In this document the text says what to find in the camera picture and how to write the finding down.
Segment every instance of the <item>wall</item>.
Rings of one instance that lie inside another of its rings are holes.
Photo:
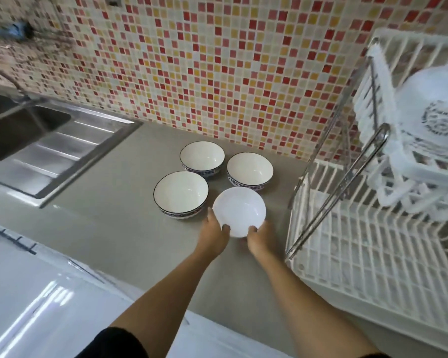
[[[448,0],[122,3],[57,0],[72,51],[0,65],[33,91],[304,159],[375,28],[448,35]],[[0,21],[30,5],[0,0]],[[58,26],[42,6],[28,18]]]

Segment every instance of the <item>gray countertop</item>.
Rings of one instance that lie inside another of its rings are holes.
[[[155,206],[152,193],[163,176],[182,169],[180,150],[198,140],[219,144],[226,159],[252,151],[243,145],[145,122],[41,210],[0,190],[0,225],[147,290],[195,247],[204,214],[173,220]],[[274,177],[260,194],[283,244],[289,219],[287,202],[305,164],[272,152],[259,153],[274,166]],[[211,179],[207,204],[211,206],[217,195],[231,186],[225,171]],[[295,356],[270,284],[243,242],[231,239],[210,265],[190,309]],[[363,319],[350,319],[394,358],[448,357]]]

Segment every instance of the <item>forearm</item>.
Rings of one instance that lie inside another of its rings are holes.
[[[274,255],[262,259],[300,357],[357,358],[377,348]]]
[[[192,253],[122,313],[111,326],[131,332],[150,358],[164,358],[192,295],[212,259]]]

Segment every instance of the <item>bowl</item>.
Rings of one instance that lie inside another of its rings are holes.
[[[153,192],[154,202],[166,215],[187,219],[203,209],[209,186],[200,175],[178,171],[164,176]]]
[[[273,174],[272,164],[257,153],[238,153],[227,162],[227,178],[234,186],[260,191],[268,184]]]
[[[217,144],[199,141],[185,146],[181,150],[179,158],[185,170],[208,178],[221,170],[225,154]]]
[[[266,219],[266,204],[262,197],[247,187],[232,187],[213,204],[214,214],[221,224],[231,227],[231,237],[245,237],[249,226],[259,228]]]

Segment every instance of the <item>hand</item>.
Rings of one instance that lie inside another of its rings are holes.
[[[230,231],[231,227],[229,225],[223,225],[221,229],[221,224],[214,215],[213,209],[208,207],[207,217],[204,219],[199,232],[195,252],[214,260],[227,246]]]
[[[279,257],[276,235],[269,221],[264,221],[259,229],[249,226],[247,246],[260,264],[263,264],[269,257]]]

